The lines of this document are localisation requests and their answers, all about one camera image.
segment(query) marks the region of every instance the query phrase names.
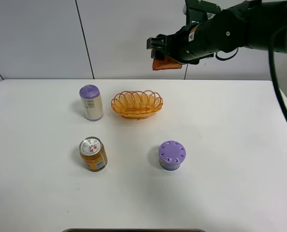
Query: white table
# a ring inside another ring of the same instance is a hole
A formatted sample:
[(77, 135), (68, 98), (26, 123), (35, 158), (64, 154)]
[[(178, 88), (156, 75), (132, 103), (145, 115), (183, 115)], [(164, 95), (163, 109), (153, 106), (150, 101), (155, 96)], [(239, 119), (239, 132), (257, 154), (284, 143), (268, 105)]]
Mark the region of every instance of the white table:
[[(104, 117), (82, 115), (79, 89), (99, 87)], [(157, 91), (144, 120), (117, 115), (123, 90)], [(108, 166), (83, 167), (99, 137)], [(187, 155), (169, 172), (158, 146)], [(198, 228), (287, 232), (287, 123), (269, 81), (6, 80), (0, 82), (0, 232)]]

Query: wicker basket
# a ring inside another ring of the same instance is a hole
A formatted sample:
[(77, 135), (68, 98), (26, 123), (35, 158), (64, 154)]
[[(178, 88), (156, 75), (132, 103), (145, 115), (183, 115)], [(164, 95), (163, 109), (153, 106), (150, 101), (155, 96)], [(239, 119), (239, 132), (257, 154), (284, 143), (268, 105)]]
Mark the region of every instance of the wicker basket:
[(151, 90), (124, 91), (112, 99), (111, 106), (116, 113), (126, 118), (144, 119), (162, 109), (163, 99)]

